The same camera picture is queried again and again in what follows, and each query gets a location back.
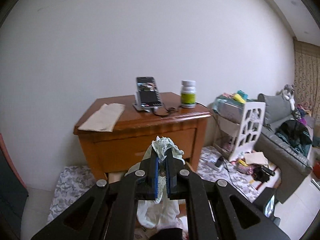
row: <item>metal bolt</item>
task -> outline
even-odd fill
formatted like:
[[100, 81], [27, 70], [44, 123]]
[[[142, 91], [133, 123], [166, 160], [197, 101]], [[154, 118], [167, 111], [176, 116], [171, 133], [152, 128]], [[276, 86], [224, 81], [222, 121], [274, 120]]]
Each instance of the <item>metal bolt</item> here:
[[218, 185], [219, 185], [220, 187], [225, 187], [227, 184], [228, 184], [227, 181], [224, 180], [224, 179], [219, 179], [219, 180], [218, 180]]
[[107, 181], [105, 179], [99, 179], [96, 184], [98, 187], [105, 187], [107, 185]]
[[142, 176], [144, 176], [144, 174], [146, 174], [146, 173], [145, 173], [144, 170], [137, 170], [134, 174], [136, 174], [138, 177], [142, 177]]
[[181, 170], [180, 171], [180, 175], [182, 176], [188, 176], [190, 174], [190, 172], [188, 170]]

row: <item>red object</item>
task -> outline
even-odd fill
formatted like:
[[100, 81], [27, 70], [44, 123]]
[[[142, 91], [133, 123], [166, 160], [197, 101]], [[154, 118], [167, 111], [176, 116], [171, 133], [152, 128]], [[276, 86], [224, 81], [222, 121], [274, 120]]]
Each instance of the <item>red object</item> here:
[[317, 162], [316, 165], [313, 167], [313, 173], [318, 179], [320, 179], [320, 162]]

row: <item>stuffed cat toy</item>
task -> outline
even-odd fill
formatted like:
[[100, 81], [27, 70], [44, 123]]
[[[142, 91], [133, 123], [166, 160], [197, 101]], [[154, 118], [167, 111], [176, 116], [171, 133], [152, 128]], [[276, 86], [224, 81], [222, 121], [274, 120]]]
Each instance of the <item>stuffed cat toy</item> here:
[[285, 100], [288, 100], [290, 102], [291, 110], [294, 111], [294, 90], [292, 85], [285, 85], [282, 90], [282, 96]]

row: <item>nightstand drawer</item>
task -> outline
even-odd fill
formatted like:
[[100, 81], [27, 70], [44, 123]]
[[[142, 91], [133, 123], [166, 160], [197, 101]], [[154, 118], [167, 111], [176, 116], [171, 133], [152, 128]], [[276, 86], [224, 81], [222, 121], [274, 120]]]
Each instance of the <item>nightstand drawer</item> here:
[[[196, 129], [181, 130], [159, 134], [159, 137], [169, 137], [184, 151], [183, 158], [190, 158]], [[132, 137], [94, 143], [96, 154], [104, 172], [127, 171], [140, 162], [151, 141], [156, 140], [156, 134]]]

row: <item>sofa cushion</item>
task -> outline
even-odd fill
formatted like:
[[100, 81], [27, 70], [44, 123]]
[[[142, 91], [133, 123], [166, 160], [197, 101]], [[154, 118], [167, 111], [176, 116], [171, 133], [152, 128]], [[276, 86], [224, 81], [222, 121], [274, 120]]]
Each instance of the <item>sofa cushion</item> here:
[[281, 124], [283, 124], [285, 121], [288, 121], [290, 119], [293, 119], [292, 114], [286, 116], [283, 119], [280, 119], [278, 121], [275, 121], [273, 123], [270, 124], [270, 128], [272, 129], [272, 131], [275, 133], [277, 131], [277, 129], [280, 127]]
[[266, 103], [264, 124], [271, 124], [284, 119], [292, 112], [289, 101], [285, 100], [282, 95], [266, 96], [264, 94], [259, 94], [258, 101]]
[[309, 115], [305, 115], [304, 119], [306, 120], [307, 126], [310, 126], [310, 128], [314, 129], [316, 124], [316, 119]]

